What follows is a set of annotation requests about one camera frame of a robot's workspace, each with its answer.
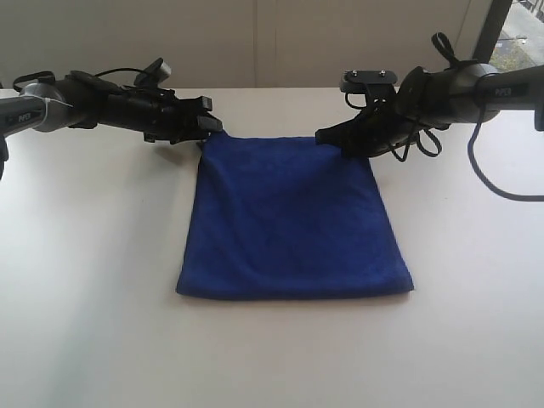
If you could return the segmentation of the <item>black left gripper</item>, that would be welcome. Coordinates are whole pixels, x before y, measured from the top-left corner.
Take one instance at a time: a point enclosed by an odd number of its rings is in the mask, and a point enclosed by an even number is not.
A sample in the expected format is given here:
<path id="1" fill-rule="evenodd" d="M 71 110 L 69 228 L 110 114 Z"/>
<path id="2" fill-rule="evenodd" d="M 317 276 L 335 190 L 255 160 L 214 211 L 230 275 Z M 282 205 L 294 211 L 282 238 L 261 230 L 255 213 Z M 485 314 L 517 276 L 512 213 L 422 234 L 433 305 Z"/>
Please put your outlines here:
<path id="1" fill-rule="evenodd" d="M 88 100 L 75 104 L 82 113 L 71 128 L 93 129 L 99 124 L 141 132 L 144 141 L 172 145 L 207 139 L 222 131 L 222 122 L 199 111 L 213 110 L 207 96 L 178 99 L 175 92 L 159 88 L 122 87 L 83 71 L 71 71 L 67 79 L 80 87 Z"/>

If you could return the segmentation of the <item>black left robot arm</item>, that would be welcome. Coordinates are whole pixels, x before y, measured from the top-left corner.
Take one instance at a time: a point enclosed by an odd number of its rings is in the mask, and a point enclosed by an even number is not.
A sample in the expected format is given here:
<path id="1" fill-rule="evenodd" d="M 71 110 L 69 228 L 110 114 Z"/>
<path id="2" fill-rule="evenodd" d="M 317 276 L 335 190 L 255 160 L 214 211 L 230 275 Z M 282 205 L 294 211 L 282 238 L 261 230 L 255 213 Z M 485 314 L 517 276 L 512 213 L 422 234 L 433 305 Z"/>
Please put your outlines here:
<path id="1" fill-rule="evenodd" d="M 84 71 L 58 80 L 53 72 L 40 71 L 16 78 L 13 89 L 17 96 L 1 100 L 1 167 L 9 159 L 7 137 L 29 128 L 50 133 L 101 124 L 141 132 L 148 143 L 172 145 L 223 130 L 211 114 L 210 98 L 180 99 L 156 85 L 122 86 Z"/>

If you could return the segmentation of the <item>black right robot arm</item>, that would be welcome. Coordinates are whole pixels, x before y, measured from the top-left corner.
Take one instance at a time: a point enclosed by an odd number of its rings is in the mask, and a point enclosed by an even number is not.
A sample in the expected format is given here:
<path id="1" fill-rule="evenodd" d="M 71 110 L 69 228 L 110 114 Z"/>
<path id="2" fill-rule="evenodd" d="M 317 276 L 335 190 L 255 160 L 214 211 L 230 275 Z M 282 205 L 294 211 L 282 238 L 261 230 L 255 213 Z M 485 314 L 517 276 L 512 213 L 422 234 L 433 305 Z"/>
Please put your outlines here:
<path id="1" fill-rule="evenodd" d="M 357 115 L 316 131 L 319 145 L 332 145 L 348 157 L 377 157 L 419 145 L 457 123 L 482 123 L 500 111 L 534 111 L 543 129 L 543 69 L 500 73 L 488 64 L 466 61 L 431 73 L 418 66 L 403 80 L 392 71 L 346 71 L 340 84 L 346 96 L 362 95 Z"/>

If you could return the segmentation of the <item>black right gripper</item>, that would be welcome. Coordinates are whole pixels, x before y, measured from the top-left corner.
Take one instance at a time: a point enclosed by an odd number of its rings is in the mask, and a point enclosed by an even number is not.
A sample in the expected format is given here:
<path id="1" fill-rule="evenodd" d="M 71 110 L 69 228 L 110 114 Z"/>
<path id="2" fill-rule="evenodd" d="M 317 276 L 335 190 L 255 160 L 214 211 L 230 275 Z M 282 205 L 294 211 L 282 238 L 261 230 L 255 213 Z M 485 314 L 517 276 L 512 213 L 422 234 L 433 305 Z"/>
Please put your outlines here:
<path id="1" fill-rule="evenodd" d="M 430 151 L 423 146 L 421 134 L 425 133 L 434 145 L 438 138 L 419 120 L 398 114 L 394 107 L 396 97 L 395 89 L 391 89 L 385 98 L 345 93 L 345 103 L 359 113 L 354 119 L 318 129 L 315 143 L 343 147 L 343 154 L 351 157 L 377 157 L 387 153 L 406 157 L 412 145 L 425 156 L 436 157 L 436 150 Z"/>

